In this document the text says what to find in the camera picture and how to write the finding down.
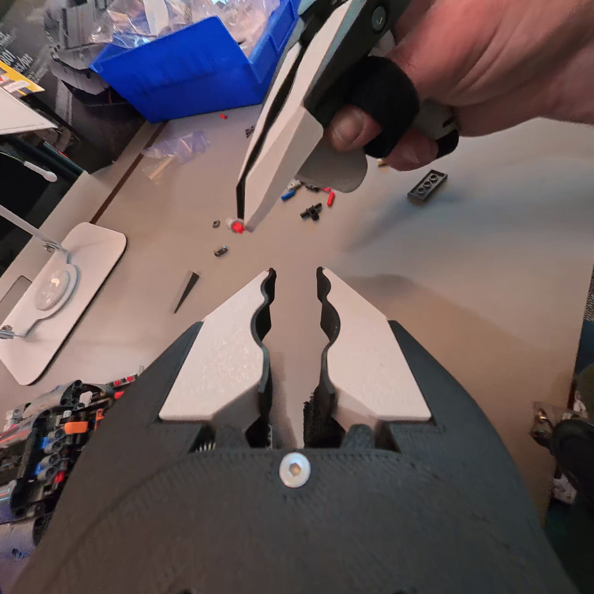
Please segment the small clear plastic bag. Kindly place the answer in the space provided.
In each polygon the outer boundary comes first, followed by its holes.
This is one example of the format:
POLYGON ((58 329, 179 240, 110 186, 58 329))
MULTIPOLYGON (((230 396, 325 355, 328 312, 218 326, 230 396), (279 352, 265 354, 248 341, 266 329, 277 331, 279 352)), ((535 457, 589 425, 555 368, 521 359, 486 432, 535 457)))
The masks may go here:
POLYGON ((182 136, 166 137, 144 148, 145 176, 153 183, 161 183, 169 174, 192 161, 210 148, 203 131, 193 131, 182 136))

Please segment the person's right hand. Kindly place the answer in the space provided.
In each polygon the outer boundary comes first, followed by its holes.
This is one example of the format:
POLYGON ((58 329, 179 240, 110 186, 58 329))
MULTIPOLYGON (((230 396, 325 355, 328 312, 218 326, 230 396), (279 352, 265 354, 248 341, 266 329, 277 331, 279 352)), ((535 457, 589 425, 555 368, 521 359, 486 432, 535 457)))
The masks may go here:
POLYGON ((535 118, 593 125, 593 1, 412 1, 385 57, 462 137, 535 118))

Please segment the person's green clothing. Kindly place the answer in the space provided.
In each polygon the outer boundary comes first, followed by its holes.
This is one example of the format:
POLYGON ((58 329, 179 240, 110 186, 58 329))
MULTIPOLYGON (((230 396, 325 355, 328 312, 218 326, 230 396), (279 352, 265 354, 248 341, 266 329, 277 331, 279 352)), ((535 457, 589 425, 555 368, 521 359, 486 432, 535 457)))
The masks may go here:
POLYGON ((545 532, 580 593, 593 593, 593 509, 565 478, 553 481, 545 532))

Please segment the black pouch with metal clip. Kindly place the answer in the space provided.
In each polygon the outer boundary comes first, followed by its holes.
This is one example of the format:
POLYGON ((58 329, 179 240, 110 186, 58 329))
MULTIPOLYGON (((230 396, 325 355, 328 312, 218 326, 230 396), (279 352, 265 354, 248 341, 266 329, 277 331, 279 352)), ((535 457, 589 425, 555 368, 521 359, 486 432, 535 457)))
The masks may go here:
POLYGON ((593 508, 593 421, 570 409, 533 402, 531 438, 555 459, 577 495, 593 508))

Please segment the white book stand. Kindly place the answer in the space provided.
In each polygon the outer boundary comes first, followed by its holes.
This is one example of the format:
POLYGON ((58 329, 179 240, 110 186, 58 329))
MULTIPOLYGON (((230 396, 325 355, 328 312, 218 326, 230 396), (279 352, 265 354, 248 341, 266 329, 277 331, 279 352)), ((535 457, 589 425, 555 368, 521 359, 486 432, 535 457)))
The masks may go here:
POLYGON ((41 379, 123 256, 125 235, 91 220, 126 169, 81 174, 41 228, 1 207, 27 239, 1 274, 1 380, 41 379))

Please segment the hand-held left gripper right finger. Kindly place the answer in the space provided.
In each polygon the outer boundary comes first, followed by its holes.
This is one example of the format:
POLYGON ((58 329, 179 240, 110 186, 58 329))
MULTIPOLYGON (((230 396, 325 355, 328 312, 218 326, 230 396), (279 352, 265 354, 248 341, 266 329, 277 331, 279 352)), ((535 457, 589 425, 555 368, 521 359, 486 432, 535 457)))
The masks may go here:
POLYGON ((316 397, 340 427, 427 422, 431 411, 389 320, 328 268, 316 271, 328 338, 316 397))

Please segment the black wedge lego piece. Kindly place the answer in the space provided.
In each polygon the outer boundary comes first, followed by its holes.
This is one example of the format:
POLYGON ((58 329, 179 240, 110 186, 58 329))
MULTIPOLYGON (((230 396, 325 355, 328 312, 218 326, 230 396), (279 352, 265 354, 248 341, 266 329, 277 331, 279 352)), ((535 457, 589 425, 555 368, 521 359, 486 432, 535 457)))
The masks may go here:
POLYGON ((189 294, 191 293, 193 288, 196 286, 199 279, 200 279, 199 274, 197 274, 194 271, 188 271, 188 273, 186 274, 186 276, 182 282, 182 286, 174 299, 174 307, 172 310, 173 314, 176 314, 179 311, 179 309, 182 307, 184 301, 188 298, 189 294))

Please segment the black lego set box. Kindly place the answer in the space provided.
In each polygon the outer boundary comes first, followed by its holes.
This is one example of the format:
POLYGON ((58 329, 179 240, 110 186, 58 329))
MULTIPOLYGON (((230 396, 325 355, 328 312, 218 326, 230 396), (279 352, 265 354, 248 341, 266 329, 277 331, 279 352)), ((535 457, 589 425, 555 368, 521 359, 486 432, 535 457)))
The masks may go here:
POLYGON ((144 118, 91 65, 112 1, 1 1, 1 88, 54 127, 45 140, 88 173, 115 162, 144 118))

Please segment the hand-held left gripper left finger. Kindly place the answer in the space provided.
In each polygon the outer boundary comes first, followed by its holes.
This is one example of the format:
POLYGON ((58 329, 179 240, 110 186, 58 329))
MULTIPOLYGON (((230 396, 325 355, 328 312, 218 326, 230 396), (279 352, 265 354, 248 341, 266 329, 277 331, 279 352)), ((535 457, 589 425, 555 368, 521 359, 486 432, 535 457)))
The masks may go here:
POLYGON ((270 354, 276 271, 260 273, 206 316, 162 405, 168 422, 252 425, 272 402, 270 354))

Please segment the blue plastic bin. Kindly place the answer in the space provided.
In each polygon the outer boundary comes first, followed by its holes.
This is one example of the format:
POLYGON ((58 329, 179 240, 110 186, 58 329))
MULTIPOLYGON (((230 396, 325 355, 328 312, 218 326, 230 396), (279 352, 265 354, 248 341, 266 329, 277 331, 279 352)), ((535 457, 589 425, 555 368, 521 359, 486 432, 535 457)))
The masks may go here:
POLYGON ((281 1, 249 56, 214 16, 125 49, 108 44, 90 68, 151 123, 261 103, 299 20, 281 1))

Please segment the crumpled clear plastic bags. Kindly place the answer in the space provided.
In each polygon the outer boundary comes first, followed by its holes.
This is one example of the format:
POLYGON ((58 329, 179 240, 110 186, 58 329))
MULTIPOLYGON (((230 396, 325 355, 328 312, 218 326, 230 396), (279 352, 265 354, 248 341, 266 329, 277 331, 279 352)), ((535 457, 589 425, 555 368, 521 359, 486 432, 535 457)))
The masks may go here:
POLYGON ((280 1, 110 1, 93 22, 92 43, 132 49, 217 17, 249 57, 280 1))

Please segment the dark grey lego plate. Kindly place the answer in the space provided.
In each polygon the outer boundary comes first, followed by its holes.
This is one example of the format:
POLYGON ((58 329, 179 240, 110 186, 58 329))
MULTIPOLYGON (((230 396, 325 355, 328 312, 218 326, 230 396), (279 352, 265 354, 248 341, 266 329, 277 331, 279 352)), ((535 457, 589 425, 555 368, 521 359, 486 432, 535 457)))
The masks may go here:
POLYGON ((407 199, 413 204, 427 204, 438 189, 448 180, 449 175, 431 169, 408 193, 407 199))

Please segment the grey black lego vehicle model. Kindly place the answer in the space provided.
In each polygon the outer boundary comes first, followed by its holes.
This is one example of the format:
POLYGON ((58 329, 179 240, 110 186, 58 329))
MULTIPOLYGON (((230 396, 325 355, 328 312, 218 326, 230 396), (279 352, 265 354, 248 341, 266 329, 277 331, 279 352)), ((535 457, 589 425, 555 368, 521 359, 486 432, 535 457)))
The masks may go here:
POLYGON ((20 562, 41 541, 91 436, 143 372, 58 385, 6 413, 1 431, 1 560, 20 562))

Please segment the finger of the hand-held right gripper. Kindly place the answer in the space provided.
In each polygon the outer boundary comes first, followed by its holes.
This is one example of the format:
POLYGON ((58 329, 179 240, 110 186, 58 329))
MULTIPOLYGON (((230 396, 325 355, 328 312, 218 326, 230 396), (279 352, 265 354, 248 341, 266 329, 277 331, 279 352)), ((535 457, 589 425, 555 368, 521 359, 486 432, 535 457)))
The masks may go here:
POLYGON ((303 2, 299 8, 300 18, 291 34, 287 47, 300 43, 299 64, 295 63, 291 89, 281 111, 268 130, 262 151, 248 175, 246 198, 248 207, 245 220, 256 228, 267 217, 280 199, 289 182, 297 179, 299 168, 308 156, 308 150, 324 139, 324 128, 304 108, 303 100, 310 83, 311 72, 316 70, 320 50, 323 55, 330 41, 305 41, 306 11, 322 1, 303 2))
POLYGON ((248 207, 248 200, 246 198, 247 178, 262 151, 268 130, 276 120, 291 89, 294 78, 294 74, 291 74, 291 72, 295 69, 293 65, 295 63, 299 64, 299 60, 301 59, 299 57, 300 52, 301 46, 298 41, 294 44, 291 43, 290 48, 286 48, 274 72, 271 86, 265 96, 263 107, 254 131, 251 134, 248 150, 236 184, 236 219, 238 220, 249 219, 249 215, 246 214, 248 207))

